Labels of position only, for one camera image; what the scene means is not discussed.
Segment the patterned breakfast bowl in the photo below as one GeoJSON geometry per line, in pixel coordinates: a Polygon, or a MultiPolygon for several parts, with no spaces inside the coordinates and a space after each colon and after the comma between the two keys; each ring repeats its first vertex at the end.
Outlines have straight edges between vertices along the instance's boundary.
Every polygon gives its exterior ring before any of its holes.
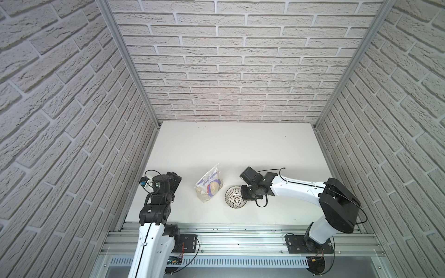
{"type": "Polygon", "coordinates": [[[242,197],[242,187],[241,186],[231,186],[227,189],[225,194],[226,204],[230,208],[242,208],[247,204],[247,201],[242,197]]]}

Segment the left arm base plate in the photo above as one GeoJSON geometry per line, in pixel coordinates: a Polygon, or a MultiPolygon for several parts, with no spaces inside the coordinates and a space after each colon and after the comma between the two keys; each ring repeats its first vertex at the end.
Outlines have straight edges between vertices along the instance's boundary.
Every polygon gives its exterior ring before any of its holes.
{"type": "Polygon", "coordinates": [[[185,234],[180,235],[179,242],[176,244],[174,253],[196,253],[197,251],[197,235],[185,234]]]}

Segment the oats bag white purple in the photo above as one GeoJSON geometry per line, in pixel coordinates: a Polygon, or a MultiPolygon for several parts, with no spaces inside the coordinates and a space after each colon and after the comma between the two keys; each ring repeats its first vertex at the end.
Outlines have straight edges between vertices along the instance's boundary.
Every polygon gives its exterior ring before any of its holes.
{"type": "Polygon", "coordinates": [[[223,187],[219,164],[211,168],[196,184],[195,191],[202,203],[211,200],[223,187]]]}

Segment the right aluminium corner post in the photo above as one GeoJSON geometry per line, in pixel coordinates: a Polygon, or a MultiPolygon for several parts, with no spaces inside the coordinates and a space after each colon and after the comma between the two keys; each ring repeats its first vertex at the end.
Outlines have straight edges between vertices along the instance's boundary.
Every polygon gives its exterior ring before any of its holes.
{"type": "Polygon", "coordinates": [[[349,81],[351,75],[355,71],[358,64],[361,62],[363,55],[368,50],[369,46],[371,45],[371,42],[373,41],[375,35],[380,30],[381,26],[383,25],[385,19],[389,15],[390,11],[394,7],[396,1],[395,0],[385,0],[382,2],[377,14],[375,15],[375,18],[373,19],[370,27],[367,29],[365,36],[361,40],[358,48],[356,49],[355,53],[352,56],[351,61],[346,67],[345,72],[341,76],[340,80],[338,81],[338,84],[334,88],[330,98],[328,99],[324,109],[322,110],[319,118],[314,124],[314,132],[317,133],[320,129],[324,119],[327,117],[329,111],[332,109],[334,103],[338,99],[339,95],[345,88],[347,82],[349,81]]]}

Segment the aluminium corner post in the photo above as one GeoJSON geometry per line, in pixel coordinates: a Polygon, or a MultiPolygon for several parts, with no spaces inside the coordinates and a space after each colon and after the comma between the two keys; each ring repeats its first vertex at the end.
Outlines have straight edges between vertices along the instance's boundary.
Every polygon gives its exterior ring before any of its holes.
{"type": "Polygon", "coordinates": [[[358,64],[361,62],[363,55],[368,50],[369,46],[371,45],[371,42],[373,41],[375,35],[380,30],[381,26],[383,25],[385,19],[389,15],[390,11],[394,7],[396,1],[395,0],[385,0],[382,2],[377,14],[375,15],[375,18],[373,19],[370,27],[367,29],[365,36],[361,40],[358,48],[356,49],[355,53],[352,56],[351,61],[346,67],[345,72],[341,76],[340,80],[338,81],[338,84],[334,88],[330,98],[328,99],[324,109],[322,110],[319,118],[314,124],[314,132],[317,133],[320,129],[324,119],[327,117],[329,111],[332,109],[334,103],[338,99],[339,95],[345,88],[347,82],[349,81],[351,75],[355,71],[358,64]]]}
{"type": "Polygon", "coordinates": [[[128,47],[125,43],[124,36],[122,35],[119,25],[114,17],[110,4],[106,0],[97,0],[97,5],[102,13],[104,21],[110,30],[110,33],[115,41],[115,44],[119,50],[119,53],[122,56],[122,60],[125,63],[125,66],[132,77],[132,80],[135,84],[135,87],[141,96],[141,99],[146,107],[150,119],[153,121],[155,129],[159,130],[160,124],[159,120],[156,117],[155,111],[149,101],[148,94],[145,91],[140,75],[136,69],[135,63],[131,57],[131,54],[128,50],[128,47]]]}

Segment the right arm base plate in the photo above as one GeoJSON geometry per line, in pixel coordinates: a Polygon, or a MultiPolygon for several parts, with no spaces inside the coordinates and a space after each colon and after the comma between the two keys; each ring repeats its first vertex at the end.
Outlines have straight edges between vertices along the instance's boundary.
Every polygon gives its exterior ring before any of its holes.
{"type": "Polygon", "coordinates": [[[289,254],[334,254],[330,239],[319,244],[304,235],[286,234],[284,238],[289,254]]]}

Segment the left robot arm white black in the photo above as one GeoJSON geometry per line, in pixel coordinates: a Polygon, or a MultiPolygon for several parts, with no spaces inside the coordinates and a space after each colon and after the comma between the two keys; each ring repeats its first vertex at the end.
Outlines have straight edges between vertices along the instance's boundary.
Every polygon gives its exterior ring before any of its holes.
{"type": "Polygon", "coordinates": [[[168,259],[180,238],[178,226],[166,223],[180,182],[181,177],[174,172],[141,178],[140,185],[148,185],[153,191],[147,193],[139,213],[139,236],[130,278],[164,277],[168,259]]]}

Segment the right controller board round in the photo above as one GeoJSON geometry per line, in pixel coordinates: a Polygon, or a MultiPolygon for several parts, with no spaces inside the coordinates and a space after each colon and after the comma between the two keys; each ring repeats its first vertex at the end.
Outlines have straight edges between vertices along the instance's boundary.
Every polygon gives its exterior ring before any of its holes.
{"type": "Polygon", "coordinates": [[[314,276],[320,276],[326,267],[326,261],[323,257],[307,257],[307,270],[314,276]]]}

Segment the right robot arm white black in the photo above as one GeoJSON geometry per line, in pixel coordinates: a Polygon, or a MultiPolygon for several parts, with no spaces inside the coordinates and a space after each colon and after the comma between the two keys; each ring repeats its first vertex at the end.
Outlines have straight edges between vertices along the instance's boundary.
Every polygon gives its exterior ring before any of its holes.
{"type": "Polygon", "coordinates": [[[240,175],[246,183],[241,186],[241,196],[245,201],[265,199],[269,196],[290,197],[320,207],[323,216],[307,228],[302,245],[310,252],[319,251],[322,246],[338,233],[351,234],[358,225],[361,203],[338,179],[329,178],[325,182],[295,180],[277,173],[261,174],[247,167],[240,175]]]}

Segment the aluminium mounting rail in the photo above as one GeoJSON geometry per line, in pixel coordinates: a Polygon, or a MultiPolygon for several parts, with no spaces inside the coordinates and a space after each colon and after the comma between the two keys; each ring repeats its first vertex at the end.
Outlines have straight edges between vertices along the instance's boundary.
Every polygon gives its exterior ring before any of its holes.
{"type": "MultiPolygon", "coordinates": [[[[285,235],[303,235],[306,225],[256,224],[178,224],[180,233],[197,235],[203,255],[271,256],[289,253],[285,235]]],[[[100,250],[101,255],[133,255],[139,239],[139,224],[125,223],[118,232],[109,232],[100,250]]],[[[382,257],[385,252],[373,234],[334,235],[336,254],[344,257],[382,257]]]]}

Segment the left aluminium corner post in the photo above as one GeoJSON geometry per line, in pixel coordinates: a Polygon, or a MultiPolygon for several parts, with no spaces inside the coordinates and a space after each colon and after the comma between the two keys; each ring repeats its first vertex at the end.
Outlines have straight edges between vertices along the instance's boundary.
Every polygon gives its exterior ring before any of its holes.
{"type": "Polygon", "coordinates": [[[135,87],[141,96],[141,99],[146,107],[150,119],[153,121],[155,129],[159,130],[160,124],[159,120],[156,117],[155,111],[149,101],[148,94],[145,91],[140,75],[136,69],[135,63],[131,57],[131,54],[128,50],[128,47],[125,43],[124,36],[122,35],[119,25],[114,17],[110,4],[106,0],[97,0],[97,5],[102,13],[104,21],[110,30],[110,33],[115,41],[115,44],[119,50],[119,53],[122,56],[122,60],[125,63],[125,66],[132,77],[132,80],[135,84],[135,87]]]}

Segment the left controller board green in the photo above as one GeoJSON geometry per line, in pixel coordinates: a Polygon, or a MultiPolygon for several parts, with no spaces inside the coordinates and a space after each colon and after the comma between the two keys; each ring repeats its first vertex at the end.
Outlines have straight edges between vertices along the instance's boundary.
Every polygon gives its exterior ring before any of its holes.
{"type": "Polygon", "coordinates": [[[170,256],[167,260],[165,274],[173,273],[182,268],[183,259],[181,257],[170,256]]]}

